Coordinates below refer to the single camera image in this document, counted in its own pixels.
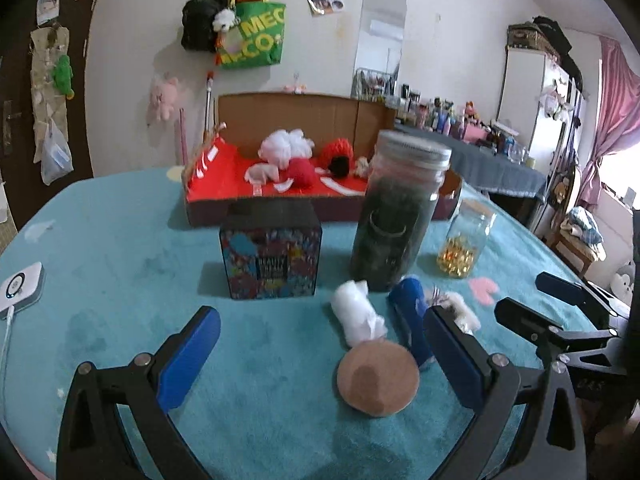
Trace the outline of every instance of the red knitted ball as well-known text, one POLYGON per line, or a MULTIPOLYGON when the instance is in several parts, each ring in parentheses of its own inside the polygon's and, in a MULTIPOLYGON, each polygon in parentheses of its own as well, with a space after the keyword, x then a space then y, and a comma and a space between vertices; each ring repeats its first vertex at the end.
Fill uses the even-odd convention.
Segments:
POLYGON ((315 182, 316 169, 308 158, 295 157, 289 161, 288 178, 293 179, 293 187, 311 187, 315 182))
POLYGON ((346 156, 350 162, 353 160, 353 147, 348 139, 335 139, 327 144, 322 149, 318 164, 321 168, 327 169, 334 156, 346 156))

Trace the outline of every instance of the mirror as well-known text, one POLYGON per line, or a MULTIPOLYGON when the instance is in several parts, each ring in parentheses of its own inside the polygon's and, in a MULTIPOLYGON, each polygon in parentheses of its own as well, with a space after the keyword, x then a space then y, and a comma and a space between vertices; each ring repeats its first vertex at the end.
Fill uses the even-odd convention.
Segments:
POLYGON ((375 100, 396 92, 406 0, 363 0, 351 96, 375 100))

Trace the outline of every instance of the gray tablecloth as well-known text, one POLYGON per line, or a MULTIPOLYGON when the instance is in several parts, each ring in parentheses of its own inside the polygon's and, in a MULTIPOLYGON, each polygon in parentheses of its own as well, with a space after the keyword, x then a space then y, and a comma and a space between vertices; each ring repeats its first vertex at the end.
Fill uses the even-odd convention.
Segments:
POLYGON ((449 146, 451 169, 477 190, 544 200, 546 177, 539 171, 514 164, 506 156, 493 156, 478 146, 435 132, 402 124, 396 124, 396 130, 449 146))

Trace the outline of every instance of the teal tablecloth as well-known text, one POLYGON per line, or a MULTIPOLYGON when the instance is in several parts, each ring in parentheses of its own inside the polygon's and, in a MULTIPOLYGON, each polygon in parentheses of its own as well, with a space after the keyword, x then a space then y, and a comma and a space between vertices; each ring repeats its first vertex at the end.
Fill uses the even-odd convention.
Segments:
MULTIPOLYGON (((154 352, 201 304, 210 304, 222 317, 222 335, 172 419, 215 478, 428 478, 471 419, 438 365, 421 374, 414 402, 395 416, 367 418, 336 396, 334 372, 346 347, 327 302, 348 279, 354 224, 323 226, 314 297, 239 303, 228 298, 217 229, 192 230, 181 193, 166 170, 73 184, 0 257, 0 282, 36 261, 47 273, 41 300, 15 317, 5 393, 15 445, 53 478, 51 452, 78 364, 121 366, 139 352, 154 352), (43 222, 53 224, 33 240, 34 227, 43 222)), ((414 272, 425 286, 464 295, 482 322, 477 337, 489 353, 539 366, 532 344, 499 326, 493 309, 480 306, 465 281, 438 271, 434 254, 447 227, 432 223, 414 272)), ((542 270, 575 279, 542 243, 500 213, 473 276, 495 280, 497 299, 511 296, 569 330, 591 329, 580 311, 535 289, 542 270)), ((384 295, 371 300, 395 339, 384 295)), ((130 413, 124 419, 148 467, 130 413)), ((517 421, 515 413, 494 465, 517 421)))

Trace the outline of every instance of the wireless charger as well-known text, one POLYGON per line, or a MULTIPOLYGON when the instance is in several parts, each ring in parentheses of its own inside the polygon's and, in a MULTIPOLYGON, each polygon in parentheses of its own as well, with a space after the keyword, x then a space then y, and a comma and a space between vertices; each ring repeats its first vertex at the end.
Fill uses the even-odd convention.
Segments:
POLYGON ((4 280, 0 285, 0 319, 6 319, 11 305, 18 312, 36 303, 42 295, 43 283, 44 268, 40 262, 4 280))

